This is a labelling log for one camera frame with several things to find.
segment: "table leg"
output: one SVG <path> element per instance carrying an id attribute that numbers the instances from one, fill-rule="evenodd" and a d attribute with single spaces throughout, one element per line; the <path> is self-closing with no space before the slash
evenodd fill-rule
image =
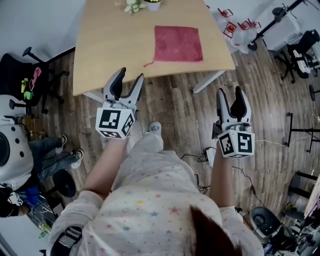
<path id="1" fill-rule="evenodd" d="M 215 79 L 220 77 L 225 70 L 214 71 L 208 74 L 200 83 L 198 83 L 192 90 L 194 94 L 199 93 L 202 89 L 207 87 L 210 83 L 212 83 Z"/>
<path id="2" fill-rule="evenodd" d="M 94 99 L 97 102 L 101 102 L 101 103 L 104 102 L 104 95 L 100 91 L 97 91 L 97 90 L 89 91 L 89 92 L 85 92 L 83 95 L 91 99 Z"/>

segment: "star print pajamas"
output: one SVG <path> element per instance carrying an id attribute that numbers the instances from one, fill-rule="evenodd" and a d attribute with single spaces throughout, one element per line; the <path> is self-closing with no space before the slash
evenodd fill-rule
<path id="1" fill-rule="evenodd" d="M 195 239 L 190 206 L 198 207 L 240 243 L 244 256 L 263 256 L 257 237 L 234 207 L 218 208 L 199 192 L 192 169 L 173 151 L 163 151 L 161 136 L 146 135 L 122 163 L 112 193 L 103 201 L 82 191 L 67 205 L 49 235 L 47 255 L 67 227 L 83 227 L 70 255 L 190 255 Z"/>

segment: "cable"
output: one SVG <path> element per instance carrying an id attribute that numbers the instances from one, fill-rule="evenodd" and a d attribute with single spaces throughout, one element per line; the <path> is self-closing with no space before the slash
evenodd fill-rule
<path id="1" fill-rule="evenodd" d="M 254 230 L 254 235 L 256 234 L 257 229 L 260 227 L 261 225 L 257 226 L 256 229 Z"/>
<path id="2" fill-rule="evenodd" d="M 31 135 L 31 134 L 37 134 L 40 139 L 42 138 L 41 134 L 39 134 L 38 132 L 33 131 L 33 132 L 30 132 L 30 133 L 29 133 L 29 135 Z"/>
<path id="3" fill-rule="evenodd" d="M 65 158 L 66 158 L 66 157 L 68 157 L 68 156 L 72 156 L 72 155 L 71 155 L 71 154 L 67 154 L 67 155 L 65 155 L 64 157 L 62 157 L 62 158 L 58 159 L 57 161 L 53 162 L 52 164 L 50 164 L 50 165 L 48 165 L 48 166 L 46 166 L 46 167 L 42 168 L 42 169 L 41 169 L 41 172 L 42 172 L 44 169 L 47 169 L 47 168 L 49 168 L 50 166 L 53 166 L 55 163 L 57 163 L 57 162 L 61 161 L 62 159 L 65 159 Z"/>
<path id="4" fill-rule="evenodd" d="M 206 155 L 207 155 L 206 153 L 204 153 L 204 154 L 202 154 L 200 156 L 197 156 L 197 155 L 194 155 L 194 154 L 184 154 L 180 159 L 184 158 L 185 156 L 196 157 L 196 158 L 198 158 L 197 159 L 198 163 L 204 163 L 204 162 L 207 161 L 207 159 L 205 157 Z"/>
<path id="5" fill-rule="evenodd" d="M 22 123 L 22 122 L 17 122 L 16 125 L 22 125 L 22 126 L 24 127 L 24 130 L 25 130 L 25 132 L 26 132 L 26 137 L 27 137 L 28 141 L 30 141 L 31 138 L 30 138 L 30 135 L 29 135 L 29 130 L 28 130 L 28 128 L 26 127 L 26 125 L 25 125 L 24 123 Z"/>
<path id="6" fill-rule="evenodd" d="M 185 156 L 190 156 L 190 157 L 196 157 L 198 158 L 197 161 L 198 163 L 204 163 L 204 162 L 207 162 L 208 161 L 208 157 L 207 157 L 207 150 L 208 149 L 214 149 L 214 150 L 217 150 L 215 147 L 213 146 L 209 146 L 205 149 L 205 153 L 203 153 L 202 155 L 200 156 L 197 156 L 197 155 L 194 155 L 194 154 L 184 154 L 180 159 L 184 158 Z M 196 184 L 199 188 L 199 191 L 200 192 L 203 192 L 203 194 L 206 194 L 208 192 L 208 188 L 210 188 L 210 185 L 209 186 L 201 186 L 200 185 L 200 181 L 199 181 L 199 176 L 198 174 L 195 174 L 194 175 L 195 178 L 196 178 Z"/>
<path id="7" fill-rule="evenodd" d="M 248 178 L 248 179 L 250 180 L 250 182 L 251 182 L 251 189 L 252 189 L 253 195 L 256 197 L 256 199 L 259 200 L 259 202 L 263 205 L 263 207 L 267 208 L 267 207 L 264 205 L 264 203 L 257 197 L 256 188 L 255 188 L 255 186 L 254 186 L 251 178 L 250 178 L 248 175 L 245 174 L 245 172 L 244 172 L 244 170 L 243 170 L 242 168 L 236 167 L 236 166 L 232 166 L 232 167 L 240 170 L 240 171 L 242 172 L 243 176 L 246 177 L 246 178 Z"/>
<path id="8" fill-rule="evenodd" d="M 293 141 L 290 142 L 290 145 L 291 145 L 291 143 L 293 143 L 295 140 L 306 139 L 306 138 L 308 138 L 308 137 L 309 137 L 309 136 L 305 136 L 305 137 L 301 137 L 301 138 L 295 138 Z M 265 139 L 259 139 L 259 140 L 256 140 L 255 142 L 269 142 L 269 143 L 271 143 L 271 144 L 277 144 L 277 145 L 279 145 L 279 146 L 281 146 L 281 147 L 287 147 L 286 145 L 282 145 L 282 144 L 280 144 L 280 143 L 278 143 L 278 142 L 271 142 L 271 141 L 268 141 L 268 140 L 265 140 Z"/>
<path id="9" fill-rule="evenodd" d="M 310 2 L 309 0 L 304 0 L 304 1 L 303 1 L 303 3 L 304 3 L 306 6 L 308 6 L 308 5 L 305 3 L 306 1 L 309 2 L 311 5 L 313 5 L 313 7 L 316 8 L 316 9 L 319 11 L 319 8 L 316 7 L 316 6 L 315 6 L 312 2 Z"/>
<path id="10" fill-rule="evenodd" d="M 208 192 L 208 188 L 210 188 L 210 185 L 209 186 L 200 186 L 199 185 L 199 176 L 198 176 L 198 174 L 195 174 L 194 176 L 196 178 L 196 184 L 197 184 L 197 186 L 199 188 L 199 191 L 203 192 L 202 194 L 206 194 Z"/>
<path id="11" fill-rule="evenodd" d="M 197 156 L 197 155 L 194 155 L 194 154 L 184 154 L 182 157 L 180 157 L 180 159 L 184 158 L 185 156 L 189 156 L 189 157 L 196 157 L 198 158 L 197 161 L 198 163 L 204 163 L 204 162 L 207 162 L 208 161 L 208 157 L 207 157 L 207 150 L 208 149 L 214 149 L 214 150 L 217 150 L 215 147 L 213 146 L 208 146 L 206 149 L 205 149 L 205 152 L 200 155 L 200 156 Z"/>

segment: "wooden table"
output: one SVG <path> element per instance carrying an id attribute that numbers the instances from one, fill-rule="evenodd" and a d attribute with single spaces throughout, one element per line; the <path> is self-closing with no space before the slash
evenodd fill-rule
<path id="1" fill-rule="evenodd" d="M 147 9 L 132 15 L 116 6 L 115 0 L 87 0 L 78 33 L 73 70 L 73 95 L 85 94 L 102 102 L 102 93 L 114 72 L 126 67 L 123 82 L 141 73 L 145 78 L 172 74 L 214 71 L 194 89 L 198 93 L 225 70 L 235 66 L 216 21 L 203 0 L 162 0 L 155 12 Z M 183 26 L 198 28 L 203 61 L 152 62 L 154 28 Z"/>

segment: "flower pot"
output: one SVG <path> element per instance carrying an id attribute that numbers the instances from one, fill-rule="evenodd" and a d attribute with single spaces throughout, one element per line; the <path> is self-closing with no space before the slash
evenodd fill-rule
<path id="1" fill-rule="evenodd" d="M 160 3 L 161 3 L 161 1 L 159 1 L 159 2 L 146 2 L 146 7 L 148 8 L 149 11 L 155 12 L 159 9 Z"/>

